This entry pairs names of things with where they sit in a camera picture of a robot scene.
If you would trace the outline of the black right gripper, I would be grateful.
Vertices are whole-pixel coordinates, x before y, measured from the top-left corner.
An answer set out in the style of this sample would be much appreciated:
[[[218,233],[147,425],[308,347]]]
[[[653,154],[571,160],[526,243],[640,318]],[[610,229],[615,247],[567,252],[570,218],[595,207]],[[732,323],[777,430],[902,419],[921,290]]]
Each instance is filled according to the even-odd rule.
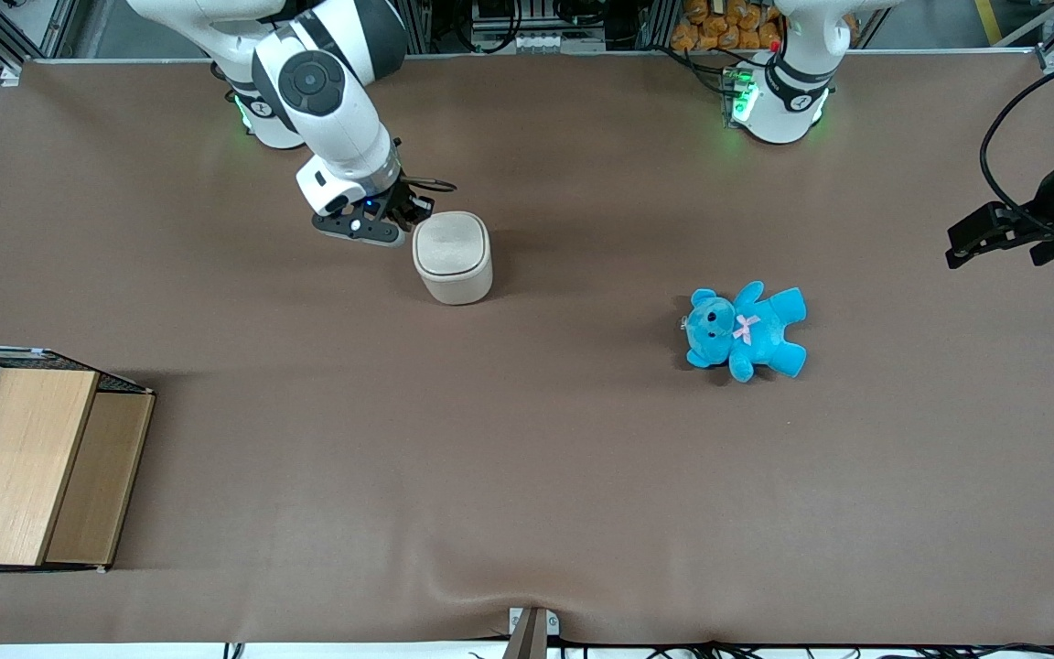
[[[398,179],[396,185],[364,201],[364,216],[369,221],[396,225],[410,232],[434,212],[435,200],[418,190],[426,190],[421,179]]]

